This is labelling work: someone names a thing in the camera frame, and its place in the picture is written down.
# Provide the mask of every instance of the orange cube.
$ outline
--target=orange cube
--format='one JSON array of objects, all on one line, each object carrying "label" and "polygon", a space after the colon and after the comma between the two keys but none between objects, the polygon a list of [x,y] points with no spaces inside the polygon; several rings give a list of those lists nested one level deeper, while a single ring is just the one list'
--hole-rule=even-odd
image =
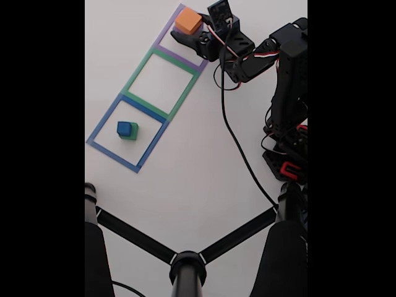
[{"label": "orange cube", "polygon": [[188,7],[185,7],[180,12],[174,22],[177,29],[188,35],[194,34],[194,32],[200,27],[201,23],[202,17]]}]

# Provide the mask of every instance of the white wire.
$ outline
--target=white wire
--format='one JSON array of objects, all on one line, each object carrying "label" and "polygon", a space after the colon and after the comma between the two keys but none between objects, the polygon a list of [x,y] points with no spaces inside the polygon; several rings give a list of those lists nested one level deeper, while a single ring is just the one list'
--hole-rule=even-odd
[{"label": "white wire", "polygon": [[[254,54],[253,56],[255,58],[267,58],[267,57],[274,57],[274,56],[278,56],[279,53],[271,53],[271,54]],[[247,60],[249,58],[249,56],[243,58],[243,61]]]},{"label": "white wire", "polygon": [[[213,31],[210,25],[208,25],[208,30],[222,45],[224,45],[224,41]],[[236,58],[238,58],[238,55],[228,45],[227,45],[227,49],[231,54],[233,54]]]},{"label": "white wire", "polygon": [[274,53],[274,54],[255,54],[254,57],[255,58],[266,58],[266,57],[274,57],[274,56],[278,56],[279,53]]}]

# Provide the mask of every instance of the purple square outline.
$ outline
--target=purple square outline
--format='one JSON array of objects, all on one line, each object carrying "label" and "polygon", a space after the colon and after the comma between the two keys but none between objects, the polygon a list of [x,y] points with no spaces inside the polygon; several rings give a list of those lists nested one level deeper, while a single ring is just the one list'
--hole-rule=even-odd
[{"label": "purple square outline", "polygon": [[202,71],[205,69],[205,66],[208,64],[208,60],[203,60],[201,64],[195,65],[194,63],[188,61],[187,59],[184,59],[183,57],[179,56],[178,54],[168,50],[167,48],[164,48],[162,45],[160,45],[160,42],[164,38],[165,34],[168,32],[169,28],[173,25],[174,20],[178,17],[179,13],[185,8],[186,6],[183,4],[179,4],[178,8],[174,11],[173,15],[169,19],[169,21],[166,23],[166,25],[163,27],[161,33],[157,38],[155,39],[152,48],[156,48],[159,51],[162,51],[163,53],[167,54],[168,56],[171,56],[172,58],[175,58],[182,62],[183,64],[187,65],[191,69],[197,71],[198,73],[202,73]]}]

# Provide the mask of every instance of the black tripod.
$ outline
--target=black tripod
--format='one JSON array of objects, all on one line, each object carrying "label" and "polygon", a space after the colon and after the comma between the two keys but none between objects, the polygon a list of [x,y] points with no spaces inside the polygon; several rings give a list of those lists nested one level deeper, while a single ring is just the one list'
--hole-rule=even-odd
[{"label": "black tripod", "polygon": [[85,183],[85,297],[114,297],[98,223],[169,264],[172,297],[201,297],[205,266],[273,222],[250,296],[307,296],[307,201],[308,191],[301,191],[296,183],[285,183],[277,212],[266,210],[201,252],[176,253],[96,206],[96,190]]}]

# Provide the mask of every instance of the blue cube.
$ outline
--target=blue cube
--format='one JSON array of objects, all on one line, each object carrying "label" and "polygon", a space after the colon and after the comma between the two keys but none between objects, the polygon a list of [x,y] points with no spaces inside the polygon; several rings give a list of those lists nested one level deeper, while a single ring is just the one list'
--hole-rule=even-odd
[{"label": "blue cube", "polygon": [[132,134],[132,124],[129,122],[118,122],[117,133],[120,137],[129,137]]}]

